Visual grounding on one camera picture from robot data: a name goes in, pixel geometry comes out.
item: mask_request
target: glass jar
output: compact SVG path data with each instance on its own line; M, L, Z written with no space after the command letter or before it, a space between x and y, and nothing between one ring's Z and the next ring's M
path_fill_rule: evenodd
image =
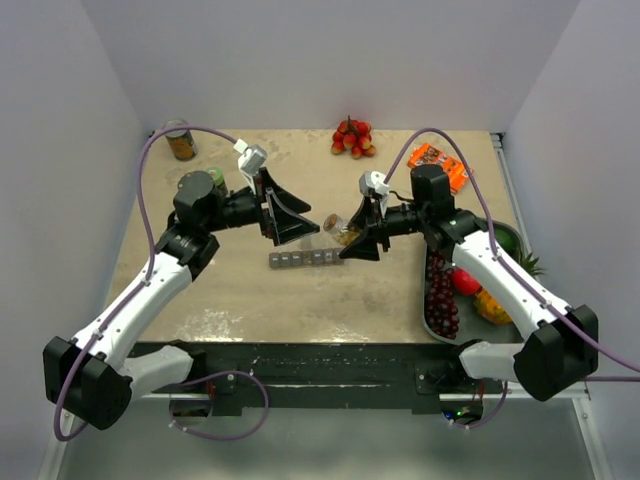
M346 222L335 213L327 217L322 225L322 229L333 237L342 246L351 244L358 235L360 229L355 225L347 225Z

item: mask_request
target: red fruit cluster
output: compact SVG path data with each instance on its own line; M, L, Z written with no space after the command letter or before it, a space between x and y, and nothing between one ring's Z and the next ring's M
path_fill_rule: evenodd
M425 317L429 328L441 337L453 340L460 328L458 307L453 302L453 269L446 267L444 258L431 253L427 261Z
M333 134L331 153L338 155L346 149L351 150L353 158L373 157L376 147L371 144L371 125L348 117L340 122L340 126Z

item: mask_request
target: pineapple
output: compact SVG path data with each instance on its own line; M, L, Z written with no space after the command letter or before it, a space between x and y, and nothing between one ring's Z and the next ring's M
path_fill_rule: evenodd
M537 277L544 273L544 269L538 266L539 258L534 257L533 253L524 255L520 250L516 251L516 260L518 264L532 277ZM493 323L494 325L506 325L513 322L511 317L502 308L495 298L491 296L484 288L481 288L476 293L476 299L474 301L476 311L480 316Z

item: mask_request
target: red grape cluster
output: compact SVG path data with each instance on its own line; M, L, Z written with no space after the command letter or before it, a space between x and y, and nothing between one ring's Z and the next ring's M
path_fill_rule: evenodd
M425 316L433 333L453 340L456 338L460 319L458 307L453 301L453 268L445 266L442 255L430 252L426 272L428 290L425 294Z

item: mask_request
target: green can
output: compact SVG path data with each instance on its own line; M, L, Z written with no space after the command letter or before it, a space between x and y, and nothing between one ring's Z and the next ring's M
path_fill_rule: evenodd
M213 177L213 183L220 191L223 197L229 195L227 184L224 181L224 173L220 167L211 167L207 169L207 173Z

